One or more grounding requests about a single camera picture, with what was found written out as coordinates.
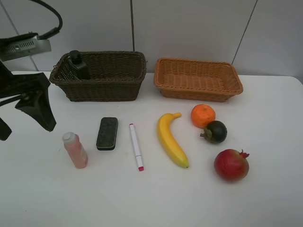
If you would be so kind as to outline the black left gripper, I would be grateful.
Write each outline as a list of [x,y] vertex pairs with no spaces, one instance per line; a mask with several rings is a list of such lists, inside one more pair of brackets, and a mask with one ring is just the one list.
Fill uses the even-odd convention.
[[[49,86],[44,73],[14,75],[3,63],[0,64],[0,97],[8,98],[1,105],[20,100],[15,108],[52,132],[56,121],[49,103]],[[0,140],[5,141],[11,133],[11,128],[0,119]]]

